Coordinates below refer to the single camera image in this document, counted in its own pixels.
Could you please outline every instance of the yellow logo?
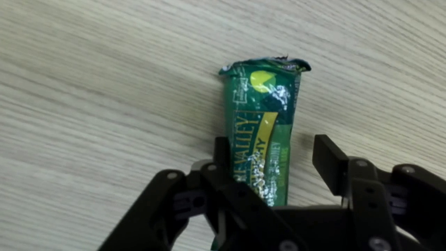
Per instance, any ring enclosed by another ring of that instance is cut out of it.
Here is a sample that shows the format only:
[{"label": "yellow logo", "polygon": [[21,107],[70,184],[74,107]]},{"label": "yellow logo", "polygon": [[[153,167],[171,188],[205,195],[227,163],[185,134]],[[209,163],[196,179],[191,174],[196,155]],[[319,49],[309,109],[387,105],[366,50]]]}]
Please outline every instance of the yellow logo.
[{"label": "yellow logo", "polygon": [[258,92],[269,92],[270,88],[268,86],[268,84],[272,84],[272,81],[274,80],[276,74],[269,73],[269,71],[254,71],[251,74],[251,86],[258,91]]}]

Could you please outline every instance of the black mechanical part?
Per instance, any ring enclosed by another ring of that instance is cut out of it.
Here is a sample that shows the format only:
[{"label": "black mechanical part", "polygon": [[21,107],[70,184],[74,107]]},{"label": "black mechanical part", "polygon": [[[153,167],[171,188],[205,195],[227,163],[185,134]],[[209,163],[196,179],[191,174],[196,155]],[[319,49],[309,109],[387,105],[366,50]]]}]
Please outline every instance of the black mechanical part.
[{"label": "black mechanical part", "polygon": [[446,183],[419,166],[387,173],[316,135],[314,165],[343,205],[272,209],[228,165],[228,141],[216,138],[213,160],[187,176],[160,172],[99,250],[171,250],[188,219],[205,215],[222,251],[446,251]]}]

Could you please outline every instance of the wooden table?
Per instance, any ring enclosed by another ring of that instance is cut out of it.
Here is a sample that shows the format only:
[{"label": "wooden table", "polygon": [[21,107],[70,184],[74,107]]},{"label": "wooden table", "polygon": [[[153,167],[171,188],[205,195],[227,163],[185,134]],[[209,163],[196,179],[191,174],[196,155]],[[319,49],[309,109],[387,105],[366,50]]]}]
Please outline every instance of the wooden table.
[{"label": "wooden table", "polygon": [[[96,250],[153,174],[224,134],[231,61],[311,63],[290,204],[334,199],[314,134],[390,170],[446,174],[446,4],[417,1],[0,1],[0,250]],[[177,250],[208,250],[194,219]]]}]

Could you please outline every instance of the snack package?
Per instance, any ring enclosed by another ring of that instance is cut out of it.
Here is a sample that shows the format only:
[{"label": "snack package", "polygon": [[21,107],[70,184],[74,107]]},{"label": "snack package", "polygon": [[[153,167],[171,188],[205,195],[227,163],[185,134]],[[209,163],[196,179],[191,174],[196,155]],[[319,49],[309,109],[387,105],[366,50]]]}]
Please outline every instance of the snack package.
[{"label": "snack package", "polygon": [[290,137],[301,73],[311,67],[287,57],[237,61],[224,78],[231,170],[269,205],[287,204]]}]

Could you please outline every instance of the green plastic wrapper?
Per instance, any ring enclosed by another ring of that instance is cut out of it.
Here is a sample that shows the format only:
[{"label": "green plastic wrapper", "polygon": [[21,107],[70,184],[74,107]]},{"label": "green plastic wrapper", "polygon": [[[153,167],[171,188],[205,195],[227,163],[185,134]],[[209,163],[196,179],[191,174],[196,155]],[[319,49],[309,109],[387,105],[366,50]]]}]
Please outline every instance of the green plastic wrapper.
[{"label": "green plastic wrapper", "polygon": [[269,205],[287,204],[290,137],[301,73],[311,67],[287,57],[234,63],[224,78],[231,170]]}]

